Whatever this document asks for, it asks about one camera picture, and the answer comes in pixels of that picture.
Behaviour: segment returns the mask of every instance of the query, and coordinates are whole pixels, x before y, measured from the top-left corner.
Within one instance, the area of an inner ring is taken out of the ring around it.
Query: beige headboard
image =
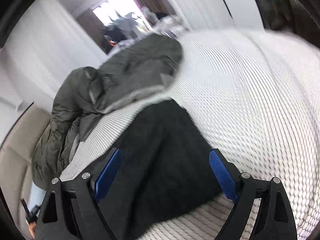
[[[0,148],[0,186],[12,218],[25,238],[30,238],[20,199],[28,203],[32,183],[31,155],[51,115],[31,105],[17,120]]]

